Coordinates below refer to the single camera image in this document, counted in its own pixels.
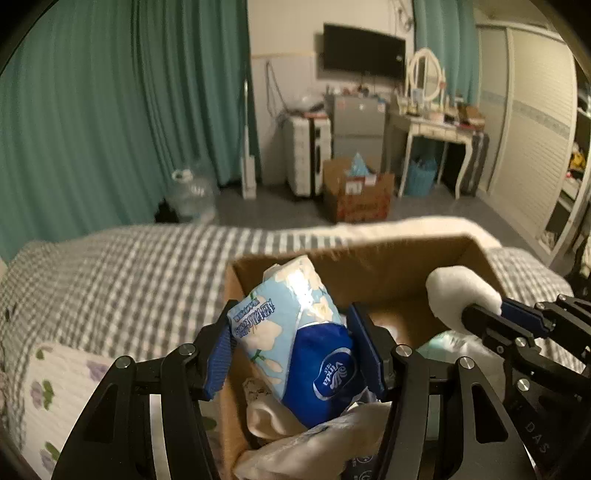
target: curtain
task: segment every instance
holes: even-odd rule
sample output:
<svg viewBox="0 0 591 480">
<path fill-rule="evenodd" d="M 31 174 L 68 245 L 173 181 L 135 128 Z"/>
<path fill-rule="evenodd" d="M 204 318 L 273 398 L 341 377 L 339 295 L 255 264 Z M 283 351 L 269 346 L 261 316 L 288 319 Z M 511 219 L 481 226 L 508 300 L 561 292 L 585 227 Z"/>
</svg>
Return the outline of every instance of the curtain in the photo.
<svg viewBox="0 0 591 480">
<path fill-rule="evenodd" d="M 0 75 L 0 257 L 152 222 L 179 167 L 238 180 L 248 38 L 246 0 L 51 7 Z"/>
<path fill-rule="evenodd" d="M 474 105 L 479 48 L 472 0 L 414 0 L 415 46 L 430 48 L 446 69 L 447 93 Z"/>
</svg>

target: checkered bedspread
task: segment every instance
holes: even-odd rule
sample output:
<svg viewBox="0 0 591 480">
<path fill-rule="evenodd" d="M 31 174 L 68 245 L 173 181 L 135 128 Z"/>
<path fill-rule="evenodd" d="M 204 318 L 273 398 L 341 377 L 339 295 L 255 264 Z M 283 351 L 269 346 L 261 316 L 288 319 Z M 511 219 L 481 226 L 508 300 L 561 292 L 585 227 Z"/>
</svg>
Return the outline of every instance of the checkered bedspread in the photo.
<svg viewBox="0 0 591 480">
<path fill-rule="evenodd" d="M 23 381 L 33 347 L 58 342 L 137 361 L 167 354 L 216 319 L 223 307 L 226 263 L 245 254 L 335 247 L 344 239 L 196 225 L 114 229 L 17 255 L 0 283 L 2 369 L 9 382 L 4 420 L 24 440 Z M 509 296 L 533 304 L 570 294 L 566 282 L 518 249 L 488 258 Z M 556 345 L 547 354 L 567 366 Z"/>
</svg>

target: white label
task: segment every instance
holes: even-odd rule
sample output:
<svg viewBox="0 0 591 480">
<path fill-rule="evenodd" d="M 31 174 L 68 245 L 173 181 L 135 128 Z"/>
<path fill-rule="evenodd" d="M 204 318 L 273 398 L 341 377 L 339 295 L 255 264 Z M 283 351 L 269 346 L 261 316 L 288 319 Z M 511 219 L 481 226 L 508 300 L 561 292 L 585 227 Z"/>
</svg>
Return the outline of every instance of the white label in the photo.
<svg viewBox="0 0 591 480">
<path fill-rule="evenodd" d="M 360 181 L 348 181 L 345 184 L 345 193 L 347 195 L 359 195 L 363 190 L 363 183 Z"/>
</svg>

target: television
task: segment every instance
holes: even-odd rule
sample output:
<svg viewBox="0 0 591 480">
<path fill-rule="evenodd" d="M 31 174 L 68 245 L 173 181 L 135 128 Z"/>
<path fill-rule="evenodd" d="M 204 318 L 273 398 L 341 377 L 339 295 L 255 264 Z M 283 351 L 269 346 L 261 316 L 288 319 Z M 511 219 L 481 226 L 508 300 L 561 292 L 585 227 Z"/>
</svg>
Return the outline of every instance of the television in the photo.
<svg viewBox="0 0 591 480">
<path fill-rule="evenodd" d="M 324 69 L 404 81 L 406 42 L 362 28 L 324 24 Z"/>
</svg>

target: closet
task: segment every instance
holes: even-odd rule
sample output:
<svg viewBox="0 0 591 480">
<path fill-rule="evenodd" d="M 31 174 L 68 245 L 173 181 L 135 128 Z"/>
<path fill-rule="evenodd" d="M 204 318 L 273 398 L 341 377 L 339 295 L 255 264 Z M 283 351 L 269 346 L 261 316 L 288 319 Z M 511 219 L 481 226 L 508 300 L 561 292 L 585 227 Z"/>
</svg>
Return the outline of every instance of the closet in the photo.
<svg viewBox="0 0 591 480">
<path fill-rule="evenodd" d="M 490 22 L 478 30 L 479 109 L 491 137 L 479 196 L 549 264 L 576 216 L 572 205 L 562 227 L 547 233 L 564 196 L 577 125 L 574 58 L 557 34 L 541 28 Z M 585 195 L 586 183 L 579 209 Z"/>
</svg>

